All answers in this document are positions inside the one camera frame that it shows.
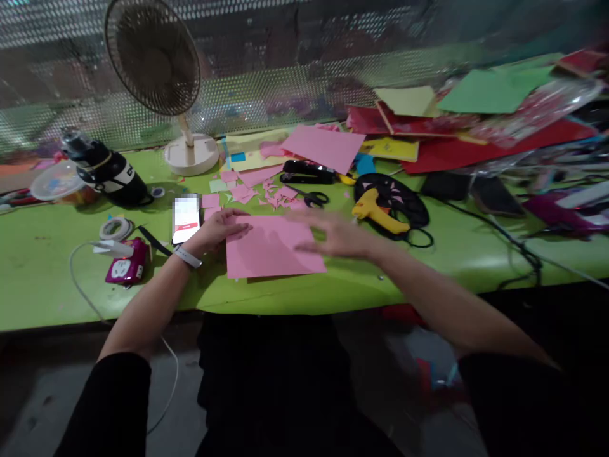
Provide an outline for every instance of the black pants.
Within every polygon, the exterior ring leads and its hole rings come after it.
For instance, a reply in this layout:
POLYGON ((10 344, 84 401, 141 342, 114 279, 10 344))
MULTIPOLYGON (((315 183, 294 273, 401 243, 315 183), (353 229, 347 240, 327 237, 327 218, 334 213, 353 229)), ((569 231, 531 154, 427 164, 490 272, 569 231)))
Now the black pants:
POLYGON ((206 313, 198 344, 208 432, 197 455, 402 455, 357 409, 329 316, 206 313))

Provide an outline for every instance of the black sleeve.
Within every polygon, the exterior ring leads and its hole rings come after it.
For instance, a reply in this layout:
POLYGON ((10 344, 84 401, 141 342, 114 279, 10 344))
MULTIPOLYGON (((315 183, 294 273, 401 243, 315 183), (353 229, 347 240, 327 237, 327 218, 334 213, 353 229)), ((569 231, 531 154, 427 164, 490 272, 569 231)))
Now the black sleeve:
POLYGON ((578 455, 573 390, 563 373, 499 354, 459 361, 488 455, 578 455))
POLYGON ((136 354, 112 354, 89 375, 55 456, 143 456, 150 365, 136 354))

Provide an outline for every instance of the fan base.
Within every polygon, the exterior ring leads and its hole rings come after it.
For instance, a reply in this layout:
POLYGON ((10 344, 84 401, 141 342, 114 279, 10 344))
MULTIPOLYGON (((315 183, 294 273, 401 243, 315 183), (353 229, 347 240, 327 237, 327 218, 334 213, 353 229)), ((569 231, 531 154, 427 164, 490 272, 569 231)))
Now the fan base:
POLYGON ((192 135, 194 146, 188 148, 183 136, 165 146, 164 156, 171 171, 178 176, 205 173, 218 162, 218 145, 207 135, 192 135))

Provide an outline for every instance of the hand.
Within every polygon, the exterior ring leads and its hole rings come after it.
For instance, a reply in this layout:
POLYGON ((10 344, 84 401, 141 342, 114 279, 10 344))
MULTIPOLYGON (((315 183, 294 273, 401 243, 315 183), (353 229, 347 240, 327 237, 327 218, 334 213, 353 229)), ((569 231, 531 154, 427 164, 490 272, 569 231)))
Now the hand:
POLYGON ((326 213, 321 209, 304 209, 290 211, 287 217, 294 222, 305 223, 325 231, 325 242, 300 244, 295 248, 298 251, 370 260, 376 251, 386 245, 386 240, 350 223, 336 213, 326 213))
POLYGON ((249 216, 249 213, 235 208, 218 211, 182 246, 194 256, 202 257, 204 253, 216 249, 227 236, 251 230, 252 226, 249 224, 229 224, 228 219, 231 216, 249 216))

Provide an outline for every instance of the left hand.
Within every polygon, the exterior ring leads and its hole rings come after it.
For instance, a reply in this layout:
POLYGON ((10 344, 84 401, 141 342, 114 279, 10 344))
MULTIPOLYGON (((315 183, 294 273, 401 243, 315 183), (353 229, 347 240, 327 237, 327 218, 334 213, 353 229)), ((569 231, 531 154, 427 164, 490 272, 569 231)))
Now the left hand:
POLYGON ((205 221, 201 228, 182 246, 197 258, 203 254, 213 251, 229 235, 245 232, 252 228, 249 224, 230 224, 231 216, 249 216, 249 213, 235 208, 226 208, 214 213, 210 219, 205 221))

